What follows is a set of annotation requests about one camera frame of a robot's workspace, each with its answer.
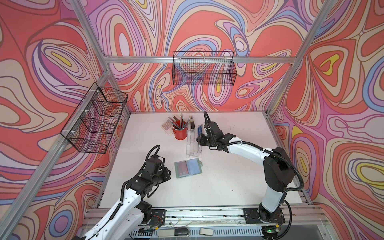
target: metal profile bar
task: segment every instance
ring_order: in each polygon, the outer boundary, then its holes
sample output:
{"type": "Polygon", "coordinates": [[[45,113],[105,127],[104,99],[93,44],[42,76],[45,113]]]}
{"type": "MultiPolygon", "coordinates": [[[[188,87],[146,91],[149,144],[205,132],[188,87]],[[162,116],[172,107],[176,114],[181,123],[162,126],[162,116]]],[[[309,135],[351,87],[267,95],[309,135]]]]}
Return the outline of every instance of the metal profile bar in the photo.
{"type": "MultiPolygon", "coordinates": [[[[271,117],[269,116],[268,113],[263,113],[263,115],[264,115],[265,121],[266,121],[266,123],[268,124],[268,127],[269,127],[269,129],[270,129],[270,131],[271,131],[271,133],[272,133],[272,136],[273,136],[273,138],[275,139],[276,145],[277,145],[278,147],[283,148],[283,149],[288,153],[287,149],[285,148],[285,146],[284,146],[284,144],[283,144],[283,141],[281,140],[281,138],[280,138],[279,135],[277,134],[275,125],[273,124],[271,117]]],[[[298,187],[298,186],[300,185],[300,183],[299,183],[299,179],[297,178],[297,176],[295,176],[295,177],[293,178],[293,183],[296,185],[296,187],[298,187]]],[[[311,200],[311,197],[308,195],[307,191],[306,191],[305,189],[303,189],[301,192],[303,193],[306,202],[307,202],[309,205],[313,205],[313,202],[312,202],[312,200],[311,200]]]]}
{"type": "MultiPolygon", "coordinates": [[[[99,40],[96,37],[96,34],[92,28],[91,22],[87,16],[87,13],[85,12],[83,5],[81,4],[80,0],[71,0],[71,4],[77,18],[79,19],[81,26],[84,29],[85,37],[93,48],[97,59],[99,60],[100,64],[103,66],[103,69],[105,71],[111,72],[109,65],[104,60],[105,54],[99,44],[99,40]]],[[[111,84],[111,86],[113,88],[120,89],[113,74],[111,74],[110,79],[111,80],[109,81],[109,83],[111,84]]]]}
{"type": "MultiPolygon", "coordinates": [[[[108,72],[104,72],[97,81],[97,84],[103,86],[106,83],[107,78],[109,77],[108,72]]],[[[93,89],[96,90],[96,84],[93,84],[93,89]]],[[[88,94],[83,103],[80,104],[80,110],[85,109],[87,104],[90,102],[92,94],[88,94]]],[[[68,121],[65,130],[70,130],[75,124],[76,120],[80,117],[81,111],[76,111],[72,118],[68,121]]],[[[0,220],[0,239],[8,239],[8,237],[13,233],[19,221],[24,216],[26,210],[31,205],[31,202],[35,198],[36,194],[39,192],[41,186],[43,185],[45,179],[51,173],[53,167],[55,166],[57,160],[60,158],[64,152],[65,147],[67,146],[68,141],[61,135],[58,135],[57,140],[54,142],[52,147],[49,149],[48,153],[45,155],[39,166],[33,172],[32,176],[29,178],[21,192],[18,194],[15,201],[5,212],[4,216],[0,220]]]]}
{"type": "Polygon", "coordinates": [[[321,6],[315,20],[313,21],[307,35],[301,43],[298,54],[296,55],[297,61],[295,61],[295,63],[289,67],[284,78],[281,80],[281,83],[278,86],[275,94],[273,95],[272,100],[269,102],[266,108],[267,112],[270,112],[270,110],[272,110],[276,106],[278,100],[281,98],[293,75],[295,74],[296,70],[299,68],[301,62],[303,61],[305,53],[308,51],[309,47],[311,46],[311,43],[316,37],[316,34],[319,32],[322,24],[324,23],[325,19],[327,18],[329,12],[331,11],[335,3],[336,0],[324,0],[324,3],[321,6]]]}
{"type": "MultiPolygon", "coordinates": [[[[199,226],[239,226],[239,221],[244,224],[243,214],[245,207],[258,207],[258,205],[243,206],[211,206],[211,207],[164,207],[166,209],[165,227],[173,225],[176,227],[186,225],[199,226]]],[[[286,205],[280,206],[286,220],[289,212],[286,205]]],[[[293,205],[291,204],[293,222],[292,224],[326,224],[328,222],[324,211],[319,205],[293,205]]],[[[84,216],[82,228],[89,228],[97,224],[107,213],[109,208],[89,209],[84,216]]],[[[258,223],[253,225],[271,225],[271,223],[258,223]]]]}
{"type": "MultiPolygon", "coordinates": [[[[173,61],[171,56],[106,56],[104,59],[106,63],[172,63],[173,61]]],[[[233,57],[234,63],[295,63],[295,61],[296,57],[233,57]]]]}
{"type": "Polygon", "coordinates": [[[119,139],[118,144],[117,144],[117,146],[116,146],[116,150],[113,152],[112,159],[111,159],[111,162],[110,162],[110,164],[109,164],[109,166],[108,166],[107,173],[105,174],[104,181],[103,181],[103,183],[101,184],[101,188],[100,188],[99,195],[98,195],[97,198],[96,198],[96,208],[99,207],[100,202],[101,202],[102,195],[103,195],[103,193],[104,193],[105,188],[107,187],[108,179],[109,179],[109,176],[110,176],[110,174],[111,174],[111,171],[112,171],[112,168],[113,168],[113,164],[114,164],[115,159],[116,159],[116,156],[117,156],[117,154],[118,154],[118,150],[119,150],[119,148],[120,148],[120,144],[121,144],[122,138],[124,137],[124,133],[125,133],[125,130],[126,130],[126,128],[127,128],[129,118],[130,118],[130,116],[131,116],[131,114],[130,114],[130,112],[129,112],[129,109],[128,109],[128,105],[125,106],[125,108],[124,108],[123,111],[125,111],[125,114],[127,114],[127,121],[125,122],[125,125],[124,125],[124,127],[123,127],[123,130],[122,130],[120,139],[119,139]]]}

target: white tabletop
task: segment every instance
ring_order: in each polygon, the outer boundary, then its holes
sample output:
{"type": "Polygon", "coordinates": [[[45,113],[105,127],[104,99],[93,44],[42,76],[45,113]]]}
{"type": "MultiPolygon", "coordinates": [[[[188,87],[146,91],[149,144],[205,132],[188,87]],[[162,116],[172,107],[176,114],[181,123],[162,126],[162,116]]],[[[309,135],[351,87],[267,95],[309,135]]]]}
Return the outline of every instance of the white tabletop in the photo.
{"type": "MultiPolygon", "coordinates": [[[[157,192],[144,200],[153,207],[191,207],[259,204],[267,184],[262,166],[241,156],[203,147],[199,159],[202,173],[176,178],[174,162],[193,159],[185,157],[187,140],[177,140],[160,127],[171,113],[133,113],[122,139],[112,172],[100,203],[100,208],[110,208],[119,199],[121,185],[132,178],[142,166],[149,150],[159,144],[158,153],[166,159],[165,166],[172,172],[171,180],[162,183],[157,192]]],[[[202,113],[185,113],[193,116],[196,128],[204,123],[202,113]]],[[[218,124],[224,134],[260,145],[275,148],[276,143],[260,112],[209,113],[211,121],[218,124]]],[[[298,192],[290,191],[286,200],[302,203],[298,192]]]]}

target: black wire basket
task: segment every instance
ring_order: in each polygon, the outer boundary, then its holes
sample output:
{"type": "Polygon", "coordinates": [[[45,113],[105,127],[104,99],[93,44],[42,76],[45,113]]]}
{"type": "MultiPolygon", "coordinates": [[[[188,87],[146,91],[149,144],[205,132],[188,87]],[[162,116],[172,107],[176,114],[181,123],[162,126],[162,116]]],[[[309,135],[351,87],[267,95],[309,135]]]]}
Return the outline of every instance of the black wire basket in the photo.
{"type": "Polygon", "coordinates": [[[120,90],[97,87],[71,130],[61,134],[79,152],[106,153],[127,100],[120,90]]]}
{"type": "Polygon", "coordinates": [[[234,85],[237,76],[232,51],[174,51],[174,85],[234,85]]]}

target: patterned wall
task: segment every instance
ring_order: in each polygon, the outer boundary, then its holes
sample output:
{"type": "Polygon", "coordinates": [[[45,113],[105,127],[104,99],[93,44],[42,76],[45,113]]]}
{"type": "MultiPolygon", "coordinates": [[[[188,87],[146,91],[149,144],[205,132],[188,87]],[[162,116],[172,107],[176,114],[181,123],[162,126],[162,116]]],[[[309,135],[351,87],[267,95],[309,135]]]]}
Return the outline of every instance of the patterned wall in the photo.
{"type": "Polygon", "coordinates": [[[95,0],[84,5],[106,55],[172,56],[175,50],[231,49],[237,56],[294,56],[321,4],[95,0]]]}
{"type": "Polygon", "coordinates": [[[340,0],[272,114],[340,239],[384,236],[384,2],[340,0]]]}
{"type": "MultiPolygon", "coordinates": [[[[92,1],[85,5],[107,55],[172,56],[232,50],[236,56],[294,56],[321,1],[92,1]]],[[[174,86],[169,64],[111,65],[131,111],[265,110],[288,69],[236,64],[232,86],[174,86]]]]}
{"type": "Polygon", "coordinates": [[[131,111],[264,110],[289,67],[246,64],[245,72],[238,72],[234,86],[198,86],[173,85],[172,64],[134,65],[126,73],[115,75],[120,78],[120,89],[128,94],[131,111]]]}
{"type": "Polygon", "coordinates": [[[101,75],[68,7],[0,1],[0,217],[101,75]]]}
{"type": "Polygon", "coordinates": [[[72,239],[95,207],[127,117],[121,116],[106,154],[79,153],[69,145],[9,240],[72,239]]]}

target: robotic arm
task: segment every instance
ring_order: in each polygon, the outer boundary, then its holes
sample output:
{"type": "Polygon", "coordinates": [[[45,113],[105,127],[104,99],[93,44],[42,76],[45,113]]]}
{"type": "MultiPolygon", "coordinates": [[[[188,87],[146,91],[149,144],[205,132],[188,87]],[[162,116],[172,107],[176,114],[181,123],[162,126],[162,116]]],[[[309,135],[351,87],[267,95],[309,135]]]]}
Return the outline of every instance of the robotic arm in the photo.
{"type": "Polygon", "coordinates": [[[211,150],[238,154],[264,167],[265,181],[268,187],[258,208],[258,219],[264,223],[271,222],[275,218],[279,206],[283,204],[287,192],[303,189],[304,182],[300,173],[292,165],[282,148],[262,148],[256,144],[245,142],[233,134],[224,135],[218,125],[209,119],[205,111],[204,118],[204,128],[208,135],[201,134],[197,138],[200,145],[208,146],[211,150]],[[298,176],[300,186],[287,188],[295,175],[298,176]]]}
{"type": "Polygon", "coordinates": [[[164,167],[165,159],[157,155],[159,149],[160,145],[153,147],[140,171],[123,183],[120,198],[108,213],[82,238],[74,237],[72,240],[123,240],[138,225],[150,222],[152,206],[142,199],[152,196],[157,190],[149,194],[152,188],[170,180],[171,175],[164,167]]]}

